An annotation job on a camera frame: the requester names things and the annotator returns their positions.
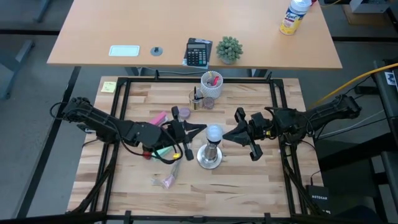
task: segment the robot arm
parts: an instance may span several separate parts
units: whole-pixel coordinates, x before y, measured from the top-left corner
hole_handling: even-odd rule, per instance
[[[173,120],[166,122],[161,128],[147,122],[122,121],[101,110],[94,108],[86,98],[72,98],[62,111],[62,119],[69,122],[84,123],[96,131],[97,138],[103,142],[123,141],[127,145],[137,147],[142,143],[144,153],[184,143],[185,155],[188,160],[193,154],[187,143],[202,130],[205,124],[189,124],[178,120],[178,108],[172,108]]]
[[[247,122],[243,108],[235,112],[237,127],[224,134],[225,140],[233,141],[242,146],[250,145],[252,161],[262,156],[261,148],[255,140],[275,139],[283,137],[289,144],[298,144],[306,134],[316,130],[335,119],[354,119],[359,116],[361,108],[351,96],[340,95],[332,102],[318,106],[306,112],[289,108],[265,108],[272,115],[272,120],[264,119],[261,113],[251,115]]]

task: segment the small potted plant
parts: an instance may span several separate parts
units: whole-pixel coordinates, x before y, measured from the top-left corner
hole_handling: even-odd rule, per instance
[[[232,37],[223,37],[216,48],[218,57],[227,65],[235,63],[243,54],[242,45]]]

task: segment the white lid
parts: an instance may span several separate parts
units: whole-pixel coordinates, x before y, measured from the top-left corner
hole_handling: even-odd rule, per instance
[[[218,142],[223,138],[223,129],[220,125],[212,124],[207,126],[207,139],[212,142]]]
[[[292,0],[292,2],[290,3],[292,8],[299,12],[307,12],[311,4],[311,0]]]

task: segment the disinfectant spray can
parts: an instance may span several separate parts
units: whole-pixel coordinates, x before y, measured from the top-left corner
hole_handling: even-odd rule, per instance
[[[293,35],[311,6],[311,0],[292,0],[279,30],[285,35]]]

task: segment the wooden table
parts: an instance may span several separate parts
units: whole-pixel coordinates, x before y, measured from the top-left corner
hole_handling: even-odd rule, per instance
[[[297,33],[279,31],[290,0],[74,0],[48,63],[180,67],[189,37],[213,41],[212,68],[341,68],[318,2]],[[223,36],[243,44],[234,65],[216,56]],[[139,45],[138,57],[110,57],[112,45]],[[159,57],[150,54],[162,47]]]
[[[96,108],[110,113],[114,96],[112,93],[102,93],[101,88],[104,82],[116,80],[117,77],[101,79],[94,104]],[[305,110],[299,80],[284,79],[284,84],[288,106]],[[149,121],[161,111],[166,111],[171,118],[172,106],[188,106],[188,92],[195,85],[199,86],[195,83],[133,82],[126,119]],[[265,118],[271,119],[263,109],[265,106],[272,106],[269,85],[225,83],[222,96],[216,100],[214,109],[194,111],[187,121],[220,124],[227,132],[236,126],[234,113],[238,106],[244,108],[248,118],[250,114],[262,111]],[[120,107],[121,103],[116,114],[120,113]],[[85,141],[94,138],[94,135],[89,134]],[[289,217],[277,140],[257,142],[264,155],[256,162],[249,157],[249,146],[241,147],[222,140],[220,148],[223,151],[223,161],[215,170],[203,169],[196,161],[197,150],[206,142],[205,131],[194,138],[192,150],[195,160],[187,161],[183,158],[177,181],[168,190],[153,186],[151,179],[163,179],[170,174],[172,166],[134,156],[121,146],[108,214],[124,215],[126,210],[131,210],[133,215],[263,217],[264,213],[269,212],[272,217]],[[102,146],[103,143],[97,141],[83,148],[69,210],[77,207],[94,186]],[[132,149],[142,152],[139,147]],[[309,183],[310,176],[319,170],[317,155],[307,144],[299,144],[297,154],[305,185]],[[322,185],[320,174],[314,175],[314,182]],[[293,189],[296,211],[299,212],[299,200],[294,185]],[[99,198],[101,204],[102,201],[103,191]]]

